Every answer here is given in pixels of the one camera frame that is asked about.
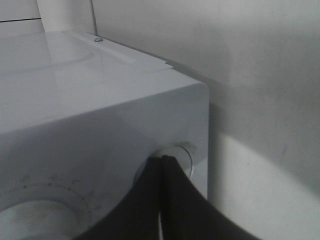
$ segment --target washing machine top panel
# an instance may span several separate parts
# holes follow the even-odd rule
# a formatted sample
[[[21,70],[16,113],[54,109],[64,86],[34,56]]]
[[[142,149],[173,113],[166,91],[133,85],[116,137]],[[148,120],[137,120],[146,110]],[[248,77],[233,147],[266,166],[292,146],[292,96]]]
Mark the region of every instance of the washing machine top panel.
[[[77,30],[0,38],[0,133],[183,88],[165,61]]]

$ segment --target screw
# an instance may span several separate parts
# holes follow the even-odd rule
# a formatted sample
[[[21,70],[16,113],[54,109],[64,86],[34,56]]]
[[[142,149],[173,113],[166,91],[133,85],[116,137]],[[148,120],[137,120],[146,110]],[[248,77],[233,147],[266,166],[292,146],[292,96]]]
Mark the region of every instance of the screw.
[[[97,42],[102,42],[104,39],[101,38],[101,37],[97,37],[94,41],[97,43]]]

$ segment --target white appliance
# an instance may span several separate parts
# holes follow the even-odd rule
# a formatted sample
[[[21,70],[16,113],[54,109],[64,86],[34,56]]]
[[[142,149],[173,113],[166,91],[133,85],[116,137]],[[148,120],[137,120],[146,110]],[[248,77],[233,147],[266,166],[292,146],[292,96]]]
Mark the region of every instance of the white appliance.
[[[203,83],[89,33],[0,38],[0,239],[85,231],[154,153],[206,197],[208,106]]]

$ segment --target white wall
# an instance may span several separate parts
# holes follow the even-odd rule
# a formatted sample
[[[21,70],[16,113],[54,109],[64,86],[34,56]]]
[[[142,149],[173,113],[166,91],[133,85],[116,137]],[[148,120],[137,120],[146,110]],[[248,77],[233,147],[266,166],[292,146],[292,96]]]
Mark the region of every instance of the white wall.
[[[94,33],[89,0],[37,0],[44,30],[80,29]]]
[[[94,0],[94,9],[99,35],[209,86],[209,200],[264,240],[318,240],[319,0]]]
[[[37,0],[0,1],[0,37],[44,31]]]

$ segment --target washing machine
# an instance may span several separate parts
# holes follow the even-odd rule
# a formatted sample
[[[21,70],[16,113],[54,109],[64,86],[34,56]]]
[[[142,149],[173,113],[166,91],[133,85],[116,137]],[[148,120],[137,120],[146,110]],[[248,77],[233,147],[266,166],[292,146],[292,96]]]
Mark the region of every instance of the washing machine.
[[[203,83],[90,33],[0,38],[0,239],[72,239],[152,155],[206,197],[208,108]]]

